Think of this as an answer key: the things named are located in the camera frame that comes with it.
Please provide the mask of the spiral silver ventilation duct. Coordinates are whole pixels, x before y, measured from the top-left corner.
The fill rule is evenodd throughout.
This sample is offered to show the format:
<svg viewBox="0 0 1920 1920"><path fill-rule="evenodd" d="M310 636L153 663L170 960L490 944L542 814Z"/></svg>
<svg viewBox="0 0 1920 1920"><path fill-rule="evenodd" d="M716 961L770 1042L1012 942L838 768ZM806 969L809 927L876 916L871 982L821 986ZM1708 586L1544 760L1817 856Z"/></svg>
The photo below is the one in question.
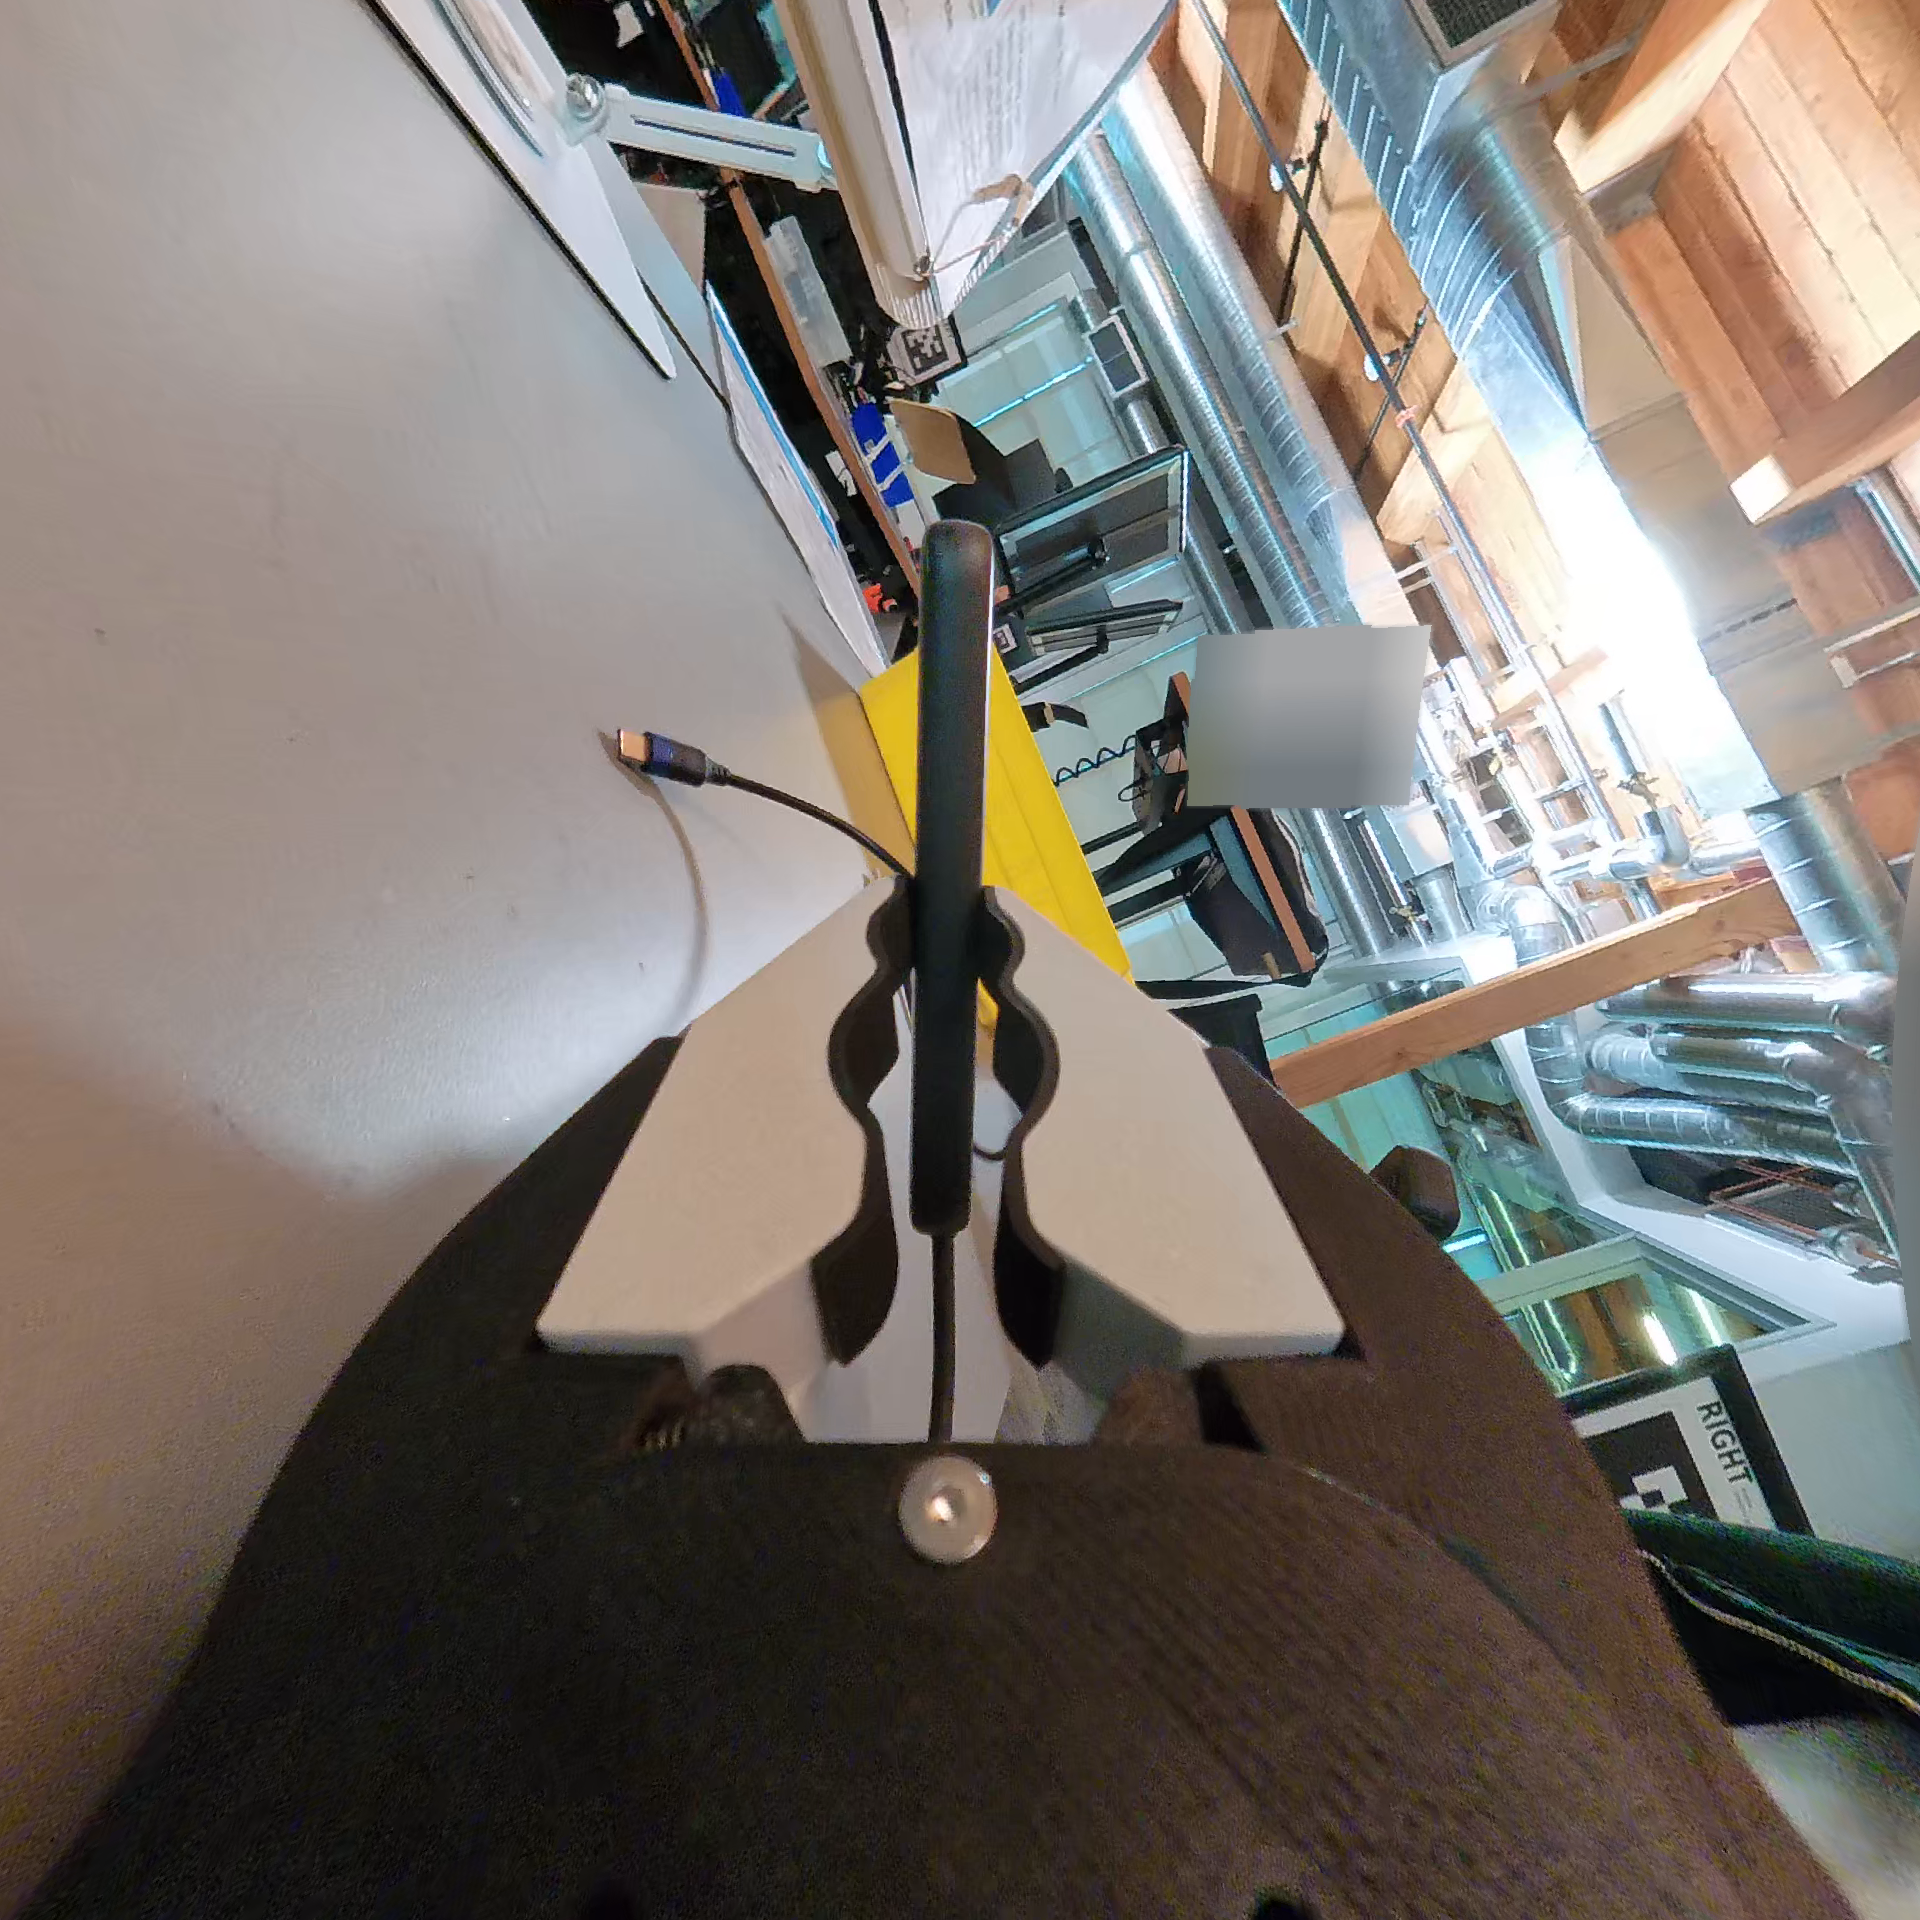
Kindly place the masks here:
<svg viewBox="0 0 1920 1920"><path fill-rule="evenodd" d="M1418 806L1430 639L1336 464L1281 325L1240 255L1164 86L1141 66L1079 143L1066 184L1145 362L1253 577L1253 639L1201 664L1222 796L1284 800L1362 956L1469 932L1449 829Z"/></svg>

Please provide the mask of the white paper sign board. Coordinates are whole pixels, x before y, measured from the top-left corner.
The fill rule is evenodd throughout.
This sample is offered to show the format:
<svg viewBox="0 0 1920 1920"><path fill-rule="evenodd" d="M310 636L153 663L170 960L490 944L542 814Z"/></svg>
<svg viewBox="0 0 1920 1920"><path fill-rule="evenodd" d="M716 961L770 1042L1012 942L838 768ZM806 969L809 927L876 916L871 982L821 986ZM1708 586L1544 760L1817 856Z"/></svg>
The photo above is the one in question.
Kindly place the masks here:
<svg viewBox="0 0 1920 1920"><path fill-rule="evenodd" d="M1167 2L780 2L880 309L945 320L1145 60Z"/></svg>

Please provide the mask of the wooden workbench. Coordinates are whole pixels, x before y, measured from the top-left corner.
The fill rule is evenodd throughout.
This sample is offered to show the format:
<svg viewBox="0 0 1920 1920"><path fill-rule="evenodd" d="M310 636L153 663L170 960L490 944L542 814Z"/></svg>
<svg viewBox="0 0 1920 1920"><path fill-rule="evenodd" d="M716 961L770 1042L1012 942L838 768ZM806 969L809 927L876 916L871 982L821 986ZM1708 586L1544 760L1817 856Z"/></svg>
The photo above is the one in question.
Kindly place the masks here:
<svg viewBox="0 0 1920 1920"><path fill-rule="evenodd" d="M806 95L774 4L660 4L689 101L749 135L809 132ZM833 191L742 166L716 186L716 290L802 464L825 495L854 575L877 608L908 613L920 573L911 537L873 472L854 412L880 396L880 311Z"/></svg>

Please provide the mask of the person's right forearm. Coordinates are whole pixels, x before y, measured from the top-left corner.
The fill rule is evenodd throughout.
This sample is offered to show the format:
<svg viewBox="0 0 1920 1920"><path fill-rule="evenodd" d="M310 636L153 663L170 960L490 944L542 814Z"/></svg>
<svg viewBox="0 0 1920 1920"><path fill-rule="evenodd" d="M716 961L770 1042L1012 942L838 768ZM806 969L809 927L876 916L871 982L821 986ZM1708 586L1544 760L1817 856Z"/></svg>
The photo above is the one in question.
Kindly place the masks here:
<svg viewBox="0 0 1920 1920"><path fill-rule="evenodd" d="M1670 1631L1732 1726L1918 1724L1918 1565L1806 1532L1623 1513Z"/></svg>

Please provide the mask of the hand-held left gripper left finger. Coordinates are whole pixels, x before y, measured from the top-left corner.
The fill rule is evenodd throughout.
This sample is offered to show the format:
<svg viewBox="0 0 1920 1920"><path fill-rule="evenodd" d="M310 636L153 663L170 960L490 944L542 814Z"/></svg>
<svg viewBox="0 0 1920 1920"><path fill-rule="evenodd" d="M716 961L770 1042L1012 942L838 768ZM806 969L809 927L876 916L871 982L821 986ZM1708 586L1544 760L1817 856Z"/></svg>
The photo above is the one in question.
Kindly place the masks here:
<svg viewBox="0 0 1920 1920"><path fill-rule="evenodd" d="M768 1373L810 1439L873 1438L833 1382L898 1284L876 1087L898 1058L909 901L871 881L697 1015L536 1319L554 1353Z"/></svg>

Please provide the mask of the yellow plastic bin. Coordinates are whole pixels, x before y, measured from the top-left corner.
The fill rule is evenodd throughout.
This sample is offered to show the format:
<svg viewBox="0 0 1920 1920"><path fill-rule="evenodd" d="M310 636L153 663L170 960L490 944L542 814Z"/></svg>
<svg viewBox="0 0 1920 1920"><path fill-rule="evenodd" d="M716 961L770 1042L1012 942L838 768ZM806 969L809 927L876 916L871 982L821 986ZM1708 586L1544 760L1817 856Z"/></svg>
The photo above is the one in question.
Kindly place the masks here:
<svg viewBox="0 0 1920 1920"><path fill-rule="evenodd" d="M917 657L860 685L826 677L814 695L852 825L902 864L911 864L917 849L918 695ZM1020 896L1119 978L1134 978L1087 854L998 663L990 666L986 717L985 881Z"/></svg>

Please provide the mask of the wooden beam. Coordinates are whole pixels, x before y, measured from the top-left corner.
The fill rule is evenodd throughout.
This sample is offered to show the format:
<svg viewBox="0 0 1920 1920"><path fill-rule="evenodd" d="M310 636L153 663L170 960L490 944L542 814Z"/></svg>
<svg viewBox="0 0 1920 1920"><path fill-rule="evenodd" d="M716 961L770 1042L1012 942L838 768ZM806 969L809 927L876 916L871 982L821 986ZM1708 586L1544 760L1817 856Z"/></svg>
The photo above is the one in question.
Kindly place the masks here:
<svg viewBox="0 0 1920 1920"><path fill-rule="evenodd" d="M1780 889L1772 879L1752 879L1336 1038L1277 1054L1268 1071L1284 1098L1304 1110L1661 975L1793 934L1798 922Z"/></svg>

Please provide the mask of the black usb cable blue plug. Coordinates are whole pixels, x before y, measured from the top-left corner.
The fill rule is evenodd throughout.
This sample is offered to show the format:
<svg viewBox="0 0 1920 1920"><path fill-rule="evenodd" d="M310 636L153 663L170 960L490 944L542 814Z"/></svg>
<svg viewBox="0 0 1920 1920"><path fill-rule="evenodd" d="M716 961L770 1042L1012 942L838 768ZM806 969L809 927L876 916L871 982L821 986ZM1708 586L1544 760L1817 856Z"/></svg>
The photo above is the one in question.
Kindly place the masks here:
<svg viewBox="0 0 1920 1920"><path fill-rule="evenodd" d="M783 812L798 814L848 838L850 844L862 847L862 853L869 860L877 862L886 873L900 879L911 877L911 870L905 865L905 862L900 862L900 856L893 849L889 849L869 832L854 826L836 812L830 812L826 806L789 792L774 783L737 774L728 769L719 758L713 758L710 754L689 748L671 735L663 735L650 729L617 729L613 734L600 734L598 740L608 749L610 758L630 777L650 778L657 783L678 783L687 788L728 788L751 800L782 806Z"/></svg>

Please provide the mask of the white printed sheet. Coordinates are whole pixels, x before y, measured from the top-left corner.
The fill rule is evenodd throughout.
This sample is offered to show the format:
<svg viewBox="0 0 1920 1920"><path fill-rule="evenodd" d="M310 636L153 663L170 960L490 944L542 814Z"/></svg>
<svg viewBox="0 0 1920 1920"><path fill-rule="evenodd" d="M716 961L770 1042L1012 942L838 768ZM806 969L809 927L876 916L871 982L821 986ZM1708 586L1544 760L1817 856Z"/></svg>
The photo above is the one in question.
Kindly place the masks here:
<svg viewBox="0 0 1920 1920"><path fill-rule="evenodd" d="M704 290L705 314L732 439L759 492L766 495L806 573L825 592L845 573L845 549L751 360L740 350L732 318L713 288Z"/></svg>

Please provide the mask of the cluster of silver pipes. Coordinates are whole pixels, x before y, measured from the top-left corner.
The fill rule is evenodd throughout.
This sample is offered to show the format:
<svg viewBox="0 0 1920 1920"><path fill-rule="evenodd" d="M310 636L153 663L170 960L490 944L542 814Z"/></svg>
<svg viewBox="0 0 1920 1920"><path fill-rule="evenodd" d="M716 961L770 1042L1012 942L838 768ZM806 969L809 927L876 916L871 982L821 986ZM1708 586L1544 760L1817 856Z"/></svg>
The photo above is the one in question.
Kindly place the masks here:
<svg viewBox="0 0 1920 1920"><path fill-rule="evenodd" d="M1838 1173L1897 1256L1894 1012L1888 970L1688 974L1605 999L1591 1022L1551 1015L1525 1042L1568 1132Z"/></svg>

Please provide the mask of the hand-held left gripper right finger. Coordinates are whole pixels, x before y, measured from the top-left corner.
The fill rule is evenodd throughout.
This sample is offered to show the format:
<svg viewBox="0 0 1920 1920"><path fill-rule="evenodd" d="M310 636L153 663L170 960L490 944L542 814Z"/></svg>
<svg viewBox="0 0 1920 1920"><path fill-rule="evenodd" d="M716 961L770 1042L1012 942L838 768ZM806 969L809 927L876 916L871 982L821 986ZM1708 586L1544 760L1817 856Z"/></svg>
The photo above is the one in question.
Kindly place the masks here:
<svg viewBox="0 0 1920 1920"><path fill-rule="evenodd" d="M980 902L1001 1144L991 1282L1034 1370L1330 1356L1345 1324L1207 1046L1020 896Z"/></svg>

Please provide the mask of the large silver ventilation duct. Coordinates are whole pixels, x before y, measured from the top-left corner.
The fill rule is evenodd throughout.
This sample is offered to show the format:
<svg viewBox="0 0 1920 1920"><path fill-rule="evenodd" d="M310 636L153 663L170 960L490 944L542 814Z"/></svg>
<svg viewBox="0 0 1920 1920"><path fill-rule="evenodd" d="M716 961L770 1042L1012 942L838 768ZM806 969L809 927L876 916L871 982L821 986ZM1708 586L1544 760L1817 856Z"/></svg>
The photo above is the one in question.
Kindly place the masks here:
<svg viewBox="0 0 1920 1920"><path fill-rule="evenodd" d="M1553 145L1559 4L1298 2L1281 14L1568 564L1652 564L1700 639L1789 604L1629 311Z"/></svg>

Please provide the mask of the black smartphone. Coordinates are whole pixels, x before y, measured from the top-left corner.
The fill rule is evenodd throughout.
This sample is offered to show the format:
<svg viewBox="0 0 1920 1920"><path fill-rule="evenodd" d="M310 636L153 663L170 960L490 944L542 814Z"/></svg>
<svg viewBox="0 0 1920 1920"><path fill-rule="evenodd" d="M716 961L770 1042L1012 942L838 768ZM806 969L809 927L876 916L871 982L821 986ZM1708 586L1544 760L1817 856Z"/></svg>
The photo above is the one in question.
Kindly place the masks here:
<svg viewBox="0 0 1920 1920"><path fill-rule="evenodd" d="M940 518L920 556L909 1213L925 1236L969 1217L976 919L985 896L994 543Z"/></svg>

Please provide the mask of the grey desk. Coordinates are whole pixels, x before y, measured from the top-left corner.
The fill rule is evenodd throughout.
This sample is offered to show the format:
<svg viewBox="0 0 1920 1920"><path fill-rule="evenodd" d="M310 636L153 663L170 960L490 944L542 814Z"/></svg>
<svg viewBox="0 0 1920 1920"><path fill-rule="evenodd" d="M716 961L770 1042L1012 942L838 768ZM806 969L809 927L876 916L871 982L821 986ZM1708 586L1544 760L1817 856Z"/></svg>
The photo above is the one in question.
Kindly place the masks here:
<svg viewBox="0 0 1920 1920"><path fill-rule="evenodd" d="M364 4L4 4L4 1916L358 1337L869 876L735 453Z"/></svg>

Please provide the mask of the white monitor stand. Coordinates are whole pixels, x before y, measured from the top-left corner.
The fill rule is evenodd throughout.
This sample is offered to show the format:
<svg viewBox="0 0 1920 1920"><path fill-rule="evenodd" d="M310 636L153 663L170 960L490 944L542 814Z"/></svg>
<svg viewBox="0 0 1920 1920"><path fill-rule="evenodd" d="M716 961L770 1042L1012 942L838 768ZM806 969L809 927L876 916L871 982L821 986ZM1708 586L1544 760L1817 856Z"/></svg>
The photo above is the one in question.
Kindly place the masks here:
<svg viewBox="0 0 1920 1920"><path fill-rule="evenodd" d="M568 72L526 4L372 2L372 10L663 376L676 357L617 213L615 150L836 189L821 135Z"/></svg>

